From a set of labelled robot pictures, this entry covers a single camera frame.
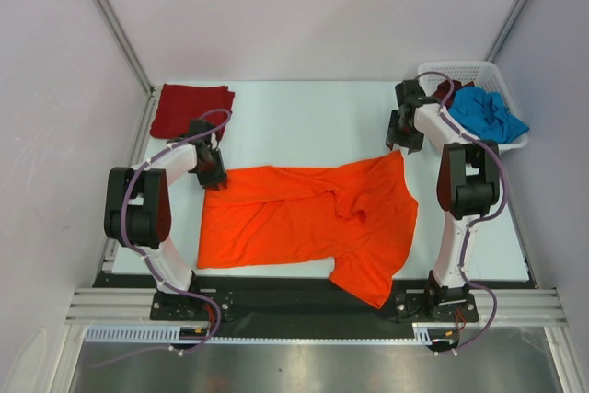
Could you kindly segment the orange t shirt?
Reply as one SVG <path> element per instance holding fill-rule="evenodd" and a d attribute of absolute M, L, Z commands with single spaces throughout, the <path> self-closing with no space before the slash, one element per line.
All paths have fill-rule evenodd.
<path fill-rule="evenodd" d="M 332 258 L 330 280 L 381 308 L 410 255 L 418 203 L 392 152 L 336 168 L 233 169 L 205 193 L 200 269 Z"/>

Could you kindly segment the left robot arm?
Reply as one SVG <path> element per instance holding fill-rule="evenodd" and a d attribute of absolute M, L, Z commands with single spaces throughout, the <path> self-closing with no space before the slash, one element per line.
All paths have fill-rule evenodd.
<path fill-rule="evenodd" d="M 194 270 L 171 239 L 169 187 L 185 174 L 195 175 L 206 191 L 227 186 L 216 136 L 223 127 L 204 117 L 193 120 L 187 132 L 140 165 L 109 173 L 104 231 L 138 255 L 154 278 L 152 320 L 190 320 L 202 309 L 212 322 L 222 318 L 218 304 L 200 293 Z"/>

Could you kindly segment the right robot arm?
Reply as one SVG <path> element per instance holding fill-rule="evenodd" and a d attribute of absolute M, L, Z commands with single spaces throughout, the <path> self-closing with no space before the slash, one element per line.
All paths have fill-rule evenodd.
<path fill-rule="evenodd" d="M 429 140 L 441 154 L 437 201 L 445 214 L 441 247 L 423 294 L 404 302 L 408 316 L 450 322 L 474 308 L 469 290 L 468 249 L 478 223 L 501 194 L 498 145 L 462 128 L 444 103 L 426 95 L 417 79 L 395 86 L 398 107 L 391 111 L 386 146 L 417 153 Z"/>

